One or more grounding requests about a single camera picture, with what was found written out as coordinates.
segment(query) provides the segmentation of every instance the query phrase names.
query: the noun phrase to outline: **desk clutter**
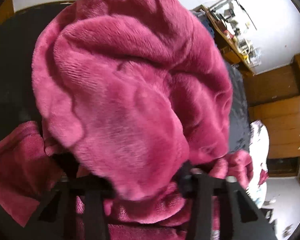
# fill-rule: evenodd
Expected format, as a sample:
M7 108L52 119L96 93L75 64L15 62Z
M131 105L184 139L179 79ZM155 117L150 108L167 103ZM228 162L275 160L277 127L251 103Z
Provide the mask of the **desk clutter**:
M255 74L254 67L261 63L261 49L254 47L247 32L257 27L238 0L220 0L208 8L200 5L192 13L213 36L227 62L240 64L242 74Z

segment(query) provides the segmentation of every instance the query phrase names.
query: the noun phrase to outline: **wooden desk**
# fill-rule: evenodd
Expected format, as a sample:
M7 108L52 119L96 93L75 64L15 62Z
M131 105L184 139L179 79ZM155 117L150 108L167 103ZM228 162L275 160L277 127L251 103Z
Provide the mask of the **wooden desk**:
M0 24L14 15L13 1L5 0L0 6Z
M238 51L237 47L234 45L233 41L228 39L226 37L226 35L223 34L223 32L220 30L220 28L217 25L216 19L212 16L212 14L209 12L209 10L206 7L204 7L203 5L199 5L198 7L193 9L193 11L199 12L200 9L202 9L205 12L206 16L208 17L209 21L212 24L213 29L215 30L215 32L217 32L218 35L221 36L221 38L224 41L226 41L226 43L216 41L216 44L217 44L218 48L220 50L223 50L223 51L225 49L228 50L228 51L233 51L235 53L235 55L238 56L238 58L239 58L238 59L239 71L242 73L242 75L244 75L244 76L253 76L253 75L255 75L256 72L255 72L254 68L250 67L248 62L244 59L244 56Z

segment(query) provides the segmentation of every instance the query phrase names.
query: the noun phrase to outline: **wooden cabinet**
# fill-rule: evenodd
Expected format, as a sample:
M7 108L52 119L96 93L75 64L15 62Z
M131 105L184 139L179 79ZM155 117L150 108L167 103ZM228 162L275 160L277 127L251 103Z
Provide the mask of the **wooden cabinet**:
M269 146L268 159L300 157L300 142Z
M300 156L300 96L253 108L269 133L269 159Z
M268 130L271 145L300 142L300 127L289 130Z
M245 78L244 83L248 103L252 106L249 108L251 120L261 120L268 130L269 162L275 163L273 166L278 167L278 171L285 170L280 163L295 165L295 172L274 172L273 175L297 175L300 165L300 54L295 55L293 63Z
M0 6L0 24L14 15L13 1L5 0Z

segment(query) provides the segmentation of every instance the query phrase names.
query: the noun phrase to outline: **fleece fabric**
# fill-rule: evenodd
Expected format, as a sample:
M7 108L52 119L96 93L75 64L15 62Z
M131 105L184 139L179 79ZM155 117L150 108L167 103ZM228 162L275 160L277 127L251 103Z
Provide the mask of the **fleece fabric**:
M232 86L223 59L207 30L177 0L76 1L39 36L32 85L45 140L37 133L27 137L37 138L32 144L19 141L18 149L1 156L18 160L21 154L13 165L23 172L31 158L40 165L62 149L72 152L81 164L78 176L91 172L114 186L117 197L104 208L118 223L187 222L191 202L173 180L186 160L218 178L235 175L243 187L252 177L247 152L225 156ZM34 150L39 143L40 151ZM0 169L3 163L0 158ZM35 170L20 181L32 189L37 184L31 176L36 181L45 174L37 183L41 193L49 189L46 180L61 171L50 161L43 167L45 172ZM24 225L30 212L12 212L1 191L17 189L20 206L29 196L23 184L6 183L8 177L0 175L0 203ZM124 238L114 231L112 237Z

